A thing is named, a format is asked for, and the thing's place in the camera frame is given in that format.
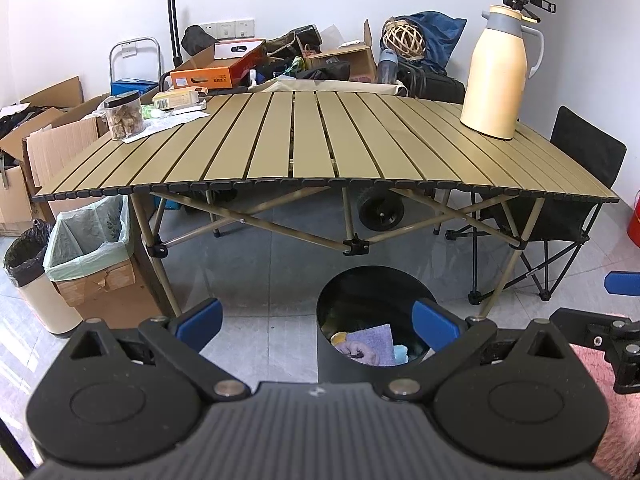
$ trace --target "wall switch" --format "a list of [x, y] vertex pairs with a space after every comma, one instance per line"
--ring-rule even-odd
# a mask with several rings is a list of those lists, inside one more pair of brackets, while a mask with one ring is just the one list
[[120, 53], [122, 54], [122, 57], [131, 57], [138, 53], [138, 49], [136, 48], [135, 43], [127, 43], [122, 46]]
[[254, 20], [236, 20], [236, 38], [252, 38], [254, 36]]
[[232, 40], [236, 37], [236, 22], [218, 22], [217, 40]]
[[201, 23], [200, 26], [203, 30], [212, 37], [216, 37], [218, 34], [218, 24], [217, 23]]

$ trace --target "black suitcase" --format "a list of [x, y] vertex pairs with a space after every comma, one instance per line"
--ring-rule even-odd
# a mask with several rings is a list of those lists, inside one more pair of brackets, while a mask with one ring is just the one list
[[457, 104], [465, 100], [465, 86], [460, 81], [402, 59], [398, 59], [398, 79], [407, 87], [409, 97]]

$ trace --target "purple cloth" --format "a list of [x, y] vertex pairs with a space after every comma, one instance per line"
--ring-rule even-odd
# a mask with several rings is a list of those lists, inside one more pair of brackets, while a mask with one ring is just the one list
[[370, 347], [380, 358], [378, 366], [395, 366], [394, 338], [391, 325], [375, 326], [347, 334], [347, 341], [359, 341]]
[[341, 354], [364, 365], [378, 366], [380, 364], [380, 358], [376, 353], [360, 341], [344, 341], [338, 343], [335, 349]]

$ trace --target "red bucket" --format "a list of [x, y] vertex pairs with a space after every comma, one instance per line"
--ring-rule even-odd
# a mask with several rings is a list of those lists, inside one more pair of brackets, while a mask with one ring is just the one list
[[626, 234], [629, 235], [631, 241], [640, 247], [640, 191], [636, 195], [636, 202], [634, 203], [634, 214], [629, 222], [629, 227], [626, 229]]

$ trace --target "folding table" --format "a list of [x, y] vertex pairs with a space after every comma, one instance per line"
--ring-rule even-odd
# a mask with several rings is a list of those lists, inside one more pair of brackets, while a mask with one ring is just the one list
[[[98, 139], [44, 187], [34, 200], [131, 195], [154, 270], [178, 314], [162, 258], [175, 244], [233, 222], [298, 238], [345, 255], [366, 254], [373, 244], [419, 228], [460, 218], [507, 242], [513, 254], [486, 316], [527, 245], [546, 199], [617, 202], [611, 190], [524, 124], [511, 140], [492, 139], [460, 123], [459, 105], [364, 92], [257, 92], [216, 96], [201, 118], [129, 144]], [[243, 211], [214, 203], [213, 191], [278, 186], [282, 195]], [[353, 186], [391, 189], [429, 205], [440, 214], [366, 240], [354, 234], [349, 190]], [[346, 240], [330, 240], [255, 217], [331, 187], [342, 189]], [[443, 189], [437, 202], [418, 193]], [[447, 203], [450, 190], [492, 197], [460, 209]], [[179, 193], [203, 191], [207, 201]], [[161, 198], [153, 226], [140, 195]], [[511, 234], [475, 219], [472, 213], [514, 196], [536, 198], [521, 233]], [[211, 223], [162, 241], [159, 229], [166, 200], [209, 212]]]

